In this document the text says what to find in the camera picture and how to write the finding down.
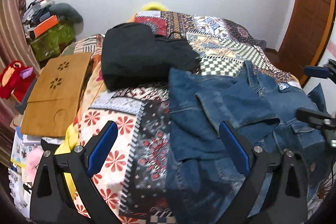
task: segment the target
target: belt loop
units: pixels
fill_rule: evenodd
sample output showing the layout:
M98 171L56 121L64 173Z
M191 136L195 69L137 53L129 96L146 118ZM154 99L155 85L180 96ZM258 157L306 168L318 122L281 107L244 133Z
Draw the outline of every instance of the belt loop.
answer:
M250 60L245 60L244 64L246 66L247 78L248 78L250 87L255 92L258 92L258 90L260 90L260 85L259 85L257 76L253 74L253 64Z

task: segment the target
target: blue denim jeans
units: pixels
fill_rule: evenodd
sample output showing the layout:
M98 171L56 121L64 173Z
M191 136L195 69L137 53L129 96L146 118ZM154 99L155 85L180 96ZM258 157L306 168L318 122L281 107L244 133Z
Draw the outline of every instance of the blue denim jeans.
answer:
M166 188L179 223L215 223L245 179L219 139L223 120L267 152L300 151L309 173L308 198L316 193L328 169L326 145L319 130L295 118L299 107L318 110L301 89L253 74L252 63L245 61L236 78L171 69L169 90ZM251 215L259 212L271 178L266 176Z

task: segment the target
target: door panel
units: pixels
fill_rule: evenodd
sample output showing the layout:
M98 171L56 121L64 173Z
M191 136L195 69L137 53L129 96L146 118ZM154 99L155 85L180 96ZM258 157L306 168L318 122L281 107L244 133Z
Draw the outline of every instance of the door panel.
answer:
M295 0L279 56L289 63L287 71L289 68L301 84L306 80L303 67L316 65L323 52L332 28L334 7L335 0Z

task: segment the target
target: red stuffed animal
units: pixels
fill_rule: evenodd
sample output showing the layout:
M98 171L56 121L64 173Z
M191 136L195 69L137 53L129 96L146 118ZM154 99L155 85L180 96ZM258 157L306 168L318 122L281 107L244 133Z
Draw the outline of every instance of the red stuffed animal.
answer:
M13 61L0 75L0 98L9 99L14 95L19 102L22 102L35 77L33 67L25 67L18 60Z

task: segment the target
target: curtain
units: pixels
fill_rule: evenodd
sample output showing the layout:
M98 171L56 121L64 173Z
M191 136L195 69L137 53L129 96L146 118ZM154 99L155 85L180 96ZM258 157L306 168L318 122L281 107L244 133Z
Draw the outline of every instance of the curtain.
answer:
M0 0L0 71L13 60L40 70L30 46L26 43L21 18L26 0ZM14 130L9 127L16 111L11 100L0 99L0 162L9 165Z

